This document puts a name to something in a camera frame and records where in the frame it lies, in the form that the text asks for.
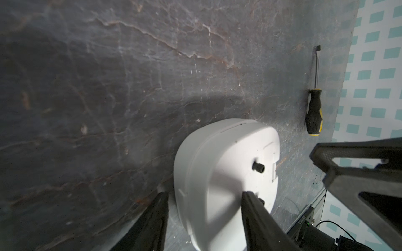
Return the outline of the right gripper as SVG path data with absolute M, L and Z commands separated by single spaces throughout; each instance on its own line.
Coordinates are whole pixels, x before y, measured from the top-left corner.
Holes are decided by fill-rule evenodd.
M 402 249 L 402 139 L 318 143 L 310 159 L 325 172 L 325 188 L 359 217 L 390 248 Z M 375 168 L 340 167 L 334 158 L 379 159 Z M 318 203 L 309 204 L 287 230 L 302 251 L 370 251 L 350 232 L 332 221 L 316 223 Z M 333 238 L 319 230 L 331 223 L 346 236 Z

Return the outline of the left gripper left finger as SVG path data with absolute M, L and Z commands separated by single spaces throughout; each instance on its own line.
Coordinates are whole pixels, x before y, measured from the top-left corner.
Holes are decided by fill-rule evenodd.
M 113 251 L 163 251 L 169 218 L 169 194 L 159 193 Z

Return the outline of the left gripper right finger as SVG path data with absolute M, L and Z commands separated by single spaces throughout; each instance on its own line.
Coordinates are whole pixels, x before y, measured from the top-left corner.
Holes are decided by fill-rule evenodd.
M 300 250 L 251 191 L 242 193 L 241 214 L 248 251 Z

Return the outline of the white alarm clock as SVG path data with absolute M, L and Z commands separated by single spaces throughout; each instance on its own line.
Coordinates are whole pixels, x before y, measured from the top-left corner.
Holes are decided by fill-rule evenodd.
M 225 119 L 191 133 L 174 160 L 175 200 L 198 251 L 243 251 L 242 193 L 272 211 L 278 190 L 278 132 L 249 119 Z

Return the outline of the black yellow screwdriver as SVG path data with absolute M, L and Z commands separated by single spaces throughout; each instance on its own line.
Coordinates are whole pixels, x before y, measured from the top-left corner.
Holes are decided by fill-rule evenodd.
M 314 88 L 309 91 L 310 102 L 306 115 L 306 129 L 309 135 L 319 136 L 323 127 L 323 115 L 321 104 L 322 89 L 318 88 L 319 82 L 319 65 L 320 65 L 321 45 L 316 47 L 316 64 L 315 64 L 315 82 Z

